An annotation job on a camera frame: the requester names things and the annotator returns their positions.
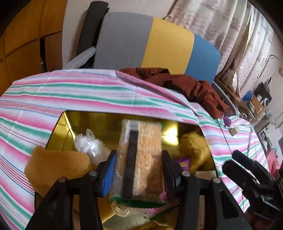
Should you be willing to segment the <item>dark red garment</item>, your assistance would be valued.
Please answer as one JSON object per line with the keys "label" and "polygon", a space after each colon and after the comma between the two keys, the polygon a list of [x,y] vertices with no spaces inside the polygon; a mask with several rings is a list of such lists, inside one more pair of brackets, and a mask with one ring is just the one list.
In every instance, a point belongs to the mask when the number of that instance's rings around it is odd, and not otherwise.
{"label": "dark red garment", "polygon": [[189,102],[199,103],[214,119],[231,111],[208,81],[185,74],[171,74],[166,68],[123,68],[123,73],[183,94]]}

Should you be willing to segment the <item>tricolour chair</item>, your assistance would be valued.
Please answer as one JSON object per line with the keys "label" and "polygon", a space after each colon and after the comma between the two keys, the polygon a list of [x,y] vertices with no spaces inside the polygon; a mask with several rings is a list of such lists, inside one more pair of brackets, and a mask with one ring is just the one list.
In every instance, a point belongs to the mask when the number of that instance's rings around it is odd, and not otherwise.
{"label": "tricolour chair", "polygon": [[65,68],[158,68],[188,75],[198,83],[208,83],[228,105],[228,114],[238,115],[214,81],[219,63],[219,51],[185,28],[143,14],[110,12],[107,2],[93,1],[82,25],[77,55]]}

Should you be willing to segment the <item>wooden desk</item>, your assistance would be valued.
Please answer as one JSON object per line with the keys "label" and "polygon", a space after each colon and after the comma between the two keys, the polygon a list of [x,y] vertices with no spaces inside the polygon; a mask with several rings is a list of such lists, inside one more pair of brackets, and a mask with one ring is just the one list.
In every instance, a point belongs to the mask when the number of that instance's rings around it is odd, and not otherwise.
{"label": "wooden desk", "polygon": [[250,101],[243,101],[242,98],[233,93],[232,90],[224,85],[218,78],[214,79],[212,86],[226,104],[229,104],[232,114],[236,116],[242,114],[242,117],[245,117],[245,119],[252,124],[259,122],[264,117],[265,108],[257,97],[253,96]]}

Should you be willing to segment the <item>yellow sponge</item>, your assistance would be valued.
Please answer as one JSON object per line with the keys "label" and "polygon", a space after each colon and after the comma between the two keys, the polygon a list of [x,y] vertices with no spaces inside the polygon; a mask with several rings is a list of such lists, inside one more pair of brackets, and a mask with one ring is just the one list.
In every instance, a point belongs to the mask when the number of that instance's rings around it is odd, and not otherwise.
{"label": "yellow sponge", "polygon": [[46,150],[38,146],[33,150],[24,174],[34,190],[45,197],[58,178],[80,178],[92,169],[85,153]]}

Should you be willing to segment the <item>patterned curtain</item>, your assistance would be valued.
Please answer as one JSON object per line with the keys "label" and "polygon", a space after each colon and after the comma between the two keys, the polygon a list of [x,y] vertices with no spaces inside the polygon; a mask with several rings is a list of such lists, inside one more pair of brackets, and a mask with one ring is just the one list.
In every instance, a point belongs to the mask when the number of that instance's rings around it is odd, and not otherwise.
{"label": "patterned curtain", "polygon": [[249,1],[177,1],[165,20],[199,35],[220,52],[216,75],[239,97],[262,73],[274,30]]}

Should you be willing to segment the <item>purple pouch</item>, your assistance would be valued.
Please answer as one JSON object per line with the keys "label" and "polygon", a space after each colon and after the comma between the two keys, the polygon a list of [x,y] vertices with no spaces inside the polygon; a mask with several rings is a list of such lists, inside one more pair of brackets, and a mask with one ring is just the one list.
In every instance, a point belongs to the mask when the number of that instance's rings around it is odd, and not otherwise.
{"label": "purple pouch", "polygon": [[224,116],[223,117],[223,121],[224,121],[224,126],[226,127],[230,127],[231,126],[231,123],[232,123],[232,121],[231,121],[231,119],[230,119],[230,117],[229,116]]}

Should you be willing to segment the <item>white bag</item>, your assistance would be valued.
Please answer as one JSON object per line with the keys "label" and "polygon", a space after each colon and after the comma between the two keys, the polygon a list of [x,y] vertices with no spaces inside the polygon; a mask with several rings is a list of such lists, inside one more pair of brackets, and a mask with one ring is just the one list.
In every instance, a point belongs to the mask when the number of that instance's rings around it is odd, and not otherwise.
{"label": "white bag", "polygon": [[86,129],[86,134],[78,134],[74,140],[74,147],[77,152],[88,155],[93,166],[107,160],[110,150],[103,141],[97,139],[91,129]]}

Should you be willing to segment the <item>striped bed sheet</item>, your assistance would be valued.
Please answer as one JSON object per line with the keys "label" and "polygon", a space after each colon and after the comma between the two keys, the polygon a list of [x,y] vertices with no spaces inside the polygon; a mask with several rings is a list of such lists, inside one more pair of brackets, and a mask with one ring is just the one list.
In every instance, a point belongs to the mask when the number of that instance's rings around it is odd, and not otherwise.
{"label": "striped bed sheet", "polygon": [[135,114],[175,120],[201,128],[216,170],[243,211],[249,202],[222,172],[240,150],[267,167],[257,134],[244,119],[231,117],[239,132],[232,136],[182,94],[117,70],[56,70],[15,81],[1,96],[1,215],[11,229],[25,229],[34,212],[34,190],[24,169],[36,146],[46,146],[67,110]]}

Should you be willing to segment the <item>gold metal tin box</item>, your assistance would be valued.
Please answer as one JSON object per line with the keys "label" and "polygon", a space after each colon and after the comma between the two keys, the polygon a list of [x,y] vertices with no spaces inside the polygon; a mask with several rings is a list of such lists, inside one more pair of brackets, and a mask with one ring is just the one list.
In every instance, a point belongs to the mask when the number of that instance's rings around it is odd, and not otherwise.
{"label": "gold metal tin box", "polygon": [[181,199],[176,229],[197,229],[199,180],[183,171],[161,149],[161,126],[154,122],[123,120],[117,150],[91,169],[89,158],[79,152],[36,148],[37,179],[31,179],[44,199],[27,229],[74,229],[74,198],[79,198],[81,229],[102,229],[98,199],[132,208],[164,206],[168,188]]}

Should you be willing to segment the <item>pink pill organizer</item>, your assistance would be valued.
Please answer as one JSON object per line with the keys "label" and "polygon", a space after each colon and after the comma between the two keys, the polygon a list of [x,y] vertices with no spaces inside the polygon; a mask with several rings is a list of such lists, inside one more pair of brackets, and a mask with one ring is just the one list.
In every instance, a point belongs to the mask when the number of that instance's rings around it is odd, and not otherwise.
{"label": "pink pill organizer", "polygon": [[167,192],[164,191],[159,198],[158,202],[144,201],[141,207],[135,208],[135,210],[144,215],[146,218],[154,217],[167,208]]}

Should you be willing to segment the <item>cracker packet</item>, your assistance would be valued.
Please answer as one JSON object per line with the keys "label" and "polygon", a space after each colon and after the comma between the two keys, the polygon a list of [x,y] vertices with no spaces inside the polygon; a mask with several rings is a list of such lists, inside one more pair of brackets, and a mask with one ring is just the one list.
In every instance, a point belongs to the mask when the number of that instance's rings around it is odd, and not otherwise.
{"label": "cracker packet", "polygon": [[140,208],[144,201],[158,202],[163,192],[162,125],[122,120],[110,201]]}

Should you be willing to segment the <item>yellow patterned sock ball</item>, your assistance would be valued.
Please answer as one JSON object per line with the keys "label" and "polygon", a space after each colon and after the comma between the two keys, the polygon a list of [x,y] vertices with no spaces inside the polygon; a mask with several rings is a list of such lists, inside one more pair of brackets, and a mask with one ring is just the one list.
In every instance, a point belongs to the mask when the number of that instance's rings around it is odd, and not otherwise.
{"label": "yellow patterned sock ball", "polygon": [[197,132],[184,134],[179,139],[180,153],[189,158],[189,172],[214,170],[214,162],[205,138]]}

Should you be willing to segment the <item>blue kettle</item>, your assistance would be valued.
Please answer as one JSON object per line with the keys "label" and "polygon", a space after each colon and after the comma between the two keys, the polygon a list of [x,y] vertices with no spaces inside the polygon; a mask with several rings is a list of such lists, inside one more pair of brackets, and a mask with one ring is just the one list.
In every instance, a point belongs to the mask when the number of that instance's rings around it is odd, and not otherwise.
{"label": "blue kettle", "polygon": [[252,89],[249,89],[246,92],[246,94],[243,96],[242,100],[245,101],[245,102],[250,101],[250,100],[252,100],[253,96],[254,96],[254,91]]}

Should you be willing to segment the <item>wooden wardrobe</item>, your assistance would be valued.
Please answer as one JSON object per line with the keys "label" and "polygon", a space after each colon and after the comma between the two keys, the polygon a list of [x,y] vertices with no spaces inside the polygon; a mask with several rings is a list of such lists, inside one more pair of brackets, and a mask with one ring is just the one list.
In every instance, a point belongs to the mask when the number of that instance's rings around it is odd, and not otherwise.
{"label": "wooden wardrobe", "polygon": [[26,1],[1,33],[1,93],[19,79],[62,68],[67,1]]}

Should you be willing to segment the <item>red quilt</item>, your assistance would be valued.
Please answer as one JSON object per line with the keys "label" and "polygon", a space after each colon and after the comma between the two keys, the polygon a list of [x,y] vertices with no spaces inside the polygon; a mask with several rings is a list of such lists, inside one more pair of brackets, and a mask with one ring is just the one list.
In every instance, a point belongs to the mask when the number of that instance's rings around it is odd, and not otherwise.
{"label": "red quilt", "polygon": [[277,155],[275,154],[274,149],[269,149],[266,152],[266,160],[269,167],[269,172],[271,175],[276,176],[280,170],[281,164],[278,161]]}

